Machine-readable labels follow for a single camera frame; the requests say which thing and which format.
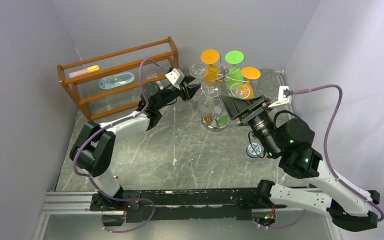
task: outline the marble table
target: marble table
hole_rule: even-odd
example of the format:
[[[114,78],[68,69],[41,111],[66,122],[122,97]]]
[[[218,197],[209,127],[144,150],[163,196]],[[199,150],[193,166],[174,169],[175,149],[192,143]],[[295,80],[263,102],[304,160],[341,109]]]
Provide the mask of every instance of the marble table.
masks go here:
[[[274,70],[261,73],[256,92],[273,100],[278,95],[280,79]],[[232,123],[220,132],[206,130],[197,111],[200,98],[203,98],[201,91],[187,102],[179,98],[177,103],[161,110],[162,118],[153,129],[126,139],[116,138],[110,168],[125,190],[245,188],[256,187],[261,179],[289,187],[306,186],[278,168],[279,159],[263,158],[253,162],[245,159],[249,126]],[[273,117],[276,111],[290,107],[279,106],[270,115]],[[132,111],[96,122],[109,122]],[[281,114],[278,125],[288,119],[288,114]],[[74,174],[73,162],[69,159],[74,141],[86,122],[79,111],[56,191],[94,190],[87,179]]]

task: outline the cable connector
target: cable connector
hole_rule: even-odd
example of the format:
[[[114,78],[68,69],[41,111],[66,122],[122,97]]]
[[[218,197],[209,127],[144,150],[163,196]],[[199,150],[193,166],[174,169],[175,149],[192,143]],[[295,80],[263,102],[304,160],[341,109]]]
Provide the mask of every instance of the cable connector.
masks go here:
[[[292,101],[292,92],[289,90],[289,86],[280,86],[279,94],[277,95],[277,101],[270,104],[268,107],[273,108],[280,105],[290,104]]]
[[[185,78],[185,75],[178,68],[173,68],[173,70],[165,75],[165,77],[170,81],[171,85],[180,90],[179,84]]]

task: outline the wooden frame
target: wooden frame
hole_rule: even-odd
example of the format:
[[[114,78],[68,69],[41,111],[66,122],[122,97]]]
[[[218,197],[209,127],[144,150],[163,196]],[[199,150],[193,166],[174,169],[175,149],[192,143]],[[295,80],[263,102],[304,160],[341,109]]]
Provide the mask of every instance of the wooden frame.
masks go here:
[[[142,49],[146,49],[146,48],[151,48],[153,46],[157,46],[157,45],[161,45],[161,44],[166,44],[166,43],[169,44],[169,46],[171,48],[171,51],[165,52],[165,53],[161,53],[161,54],[158,54],[158,55],[154,55],[154,56],[149,56],[149,57],[146,57],[146,58],[152,59],[152,60],[154,60],[156,62],[162,61],[162,60],[168,60],[168,62],[170,63],[170,65],[173,68],[178,68],[179,67],[179,52],[178,52],[178,49],[177,49],[173,39],[169,36],[168,38],[163,39],[163,40],[159,40],[159,41],[151,42],[151,43],[148,43],[148,44],[132,47],[132,48],[129,48],[129,49],[125,49],[125,50],[109,53],[109,54],[102,55],[102,56],[93,57],[93,58],[90,58],[90,59],[74,62],[74,63],[67,64],[67,65],[58,65],[58,66],[56,66],[56,68],[57,68],[57,71],[58,71],[59,83],[61,84],[61,86],[64,88],[64,90],[67,92],[67,94],[71,97],[71,99],[75,102],[75,104],[78,106],[80,111],[84,114],[84,116],[88,120],[100,119],[100,118],[106,117],[108,115],[112,115],[112,114],[115,114],[115,113],[118,113],[118,112],[121,112],[121,111],[124,111],[124,110],[127,110],[127,109],[135,108],[135,107],[138,106],[139,102],[132,102],[130,104],[127,104],[127,105],[124,105],[124,106],[121,106],[121,107],[117,107],[117,108],[114,108],[114,109],[111,109],[111,110],[108,110],[108,111],[104,111],[104,112],[100,112],[100,113],[91,115],[91,111],[90,111],[90,108],[89,108],[89,103],[91,101],[95,101],[95,100],[98,100],[98,99],[101,99],[101,98],[105,98],[105,97],[113,95],[113,94],[118,94],[118,93],[121,93],[123,91],[127,91],[127,90],[130,90],[130,89],[138,88],[140,86],[139,83],[132,83],[132,84],[128,84],[128,85],[125,85],[125,86],[116,87],[114,89],[107,90],[105,92],[102,92],[102,93],[99,93],[99,94],[96,94],[96,95],[93,95],[93,96],[85,97],[85,98],[81,98],[80,97],[77,85],[82,84],[82,83],[86,83],[86,82],[89,82],[89,81],[92,81],[92,80],[96,80],[96,79],[99,79],[99,78],[103,78],[105,76],[109,76],[109,75],[113,75],[113,74],[124,72],[124,71],[130,70],[130,69],[137,68],[137,67],[140,66],[140,64],[144,60],[144,58],[136,60],[136,61],[120,64],[120,65],[117,65],[117,66],[113,66],[113,67],[110,67],[110,68],[98,70],[98,71],[95,71],[95,72],[90,72],[88,74],[76,76],[76,77],[69,78],[69,79],[66,79],[66,74],[65,74],[64,70],[65,69],[70,69],[70,68],[73,68],[73,67],[77,67],[77,66],[81,66],[81,65],[84,65],[84,64],[93,63],[93,62],[96,62],[96,61],[99,61],[99,60],[112,58],[112,57],[119,56],[119,55],[122,55],[122,54],[127,54],[127,53],[131,53],[131,52],[134,52],[134,51],[138,51],[138,50],[142,50]],[[161,80],[163,80],[165,78],[166,77],[164,75],[160,75],[160,76],[153,77],[153,78],[151,78],[149,80],[146,80],[146,81],[144,81],[144,83],[161,81]]]

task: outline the white wall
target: white wall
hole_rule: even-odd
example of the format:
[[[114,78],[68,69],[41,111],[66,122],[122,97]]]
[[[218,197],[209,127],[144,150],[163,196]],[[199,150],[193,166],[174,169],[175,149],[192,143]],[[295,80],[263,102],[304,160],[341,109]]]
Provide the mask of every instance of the white wall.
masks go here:
[[[82,58],[172,36],[180,66],[241,50],[246,65],[284,69],[320,0],[52,0]]]
[[[76,106],[57,64],[78,61],[48,0],[0,0],[0,240],[32,237],[54,188]]]
[[[384,0],[322,0],[285,68],[293,89],[343,88],[328,152],[334,168],[358,186],[380,192],[384,210]],[[321,153],[336,90],[293,99],[294,110],[316,132]],[[384,239],[384,221],[344,239]]]

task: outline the gray marble surface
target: gray marble surface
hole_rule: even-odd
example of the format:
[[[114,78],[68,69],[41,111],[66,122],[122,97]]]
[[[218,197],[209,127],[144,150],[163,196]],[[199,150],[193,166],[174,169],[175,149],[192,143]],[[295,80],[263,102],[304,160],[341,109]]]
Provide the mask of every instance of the gray marble surface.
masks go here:
[[[256,92],[273,100],[278,95],[279,78],[273,70],[262,70],[261,73]],[[153,129],[126,139],[116,138],[110,168],[125,190],[256,187],[261,179],[290,187],[306,186],[278,168],[279,159],[263,158],[254,162],[245,159],[249,126],[239,127],[231,123],[220,132],[206,130],[197,111],[200,98],[203,98],[201,91],[190,101],[179,99],[161,110],[162,118]],[[284,109],[286,106],[277,107],[270,113],[271,117]],[[96,122],[113,121],[132,111]],[[287,114],[281,114],[278,125],[288,118]],[[73,162],[69,159],[70,149],[86,122],[79,111],[56,191],[94,190],[87,179],[74,174]]]

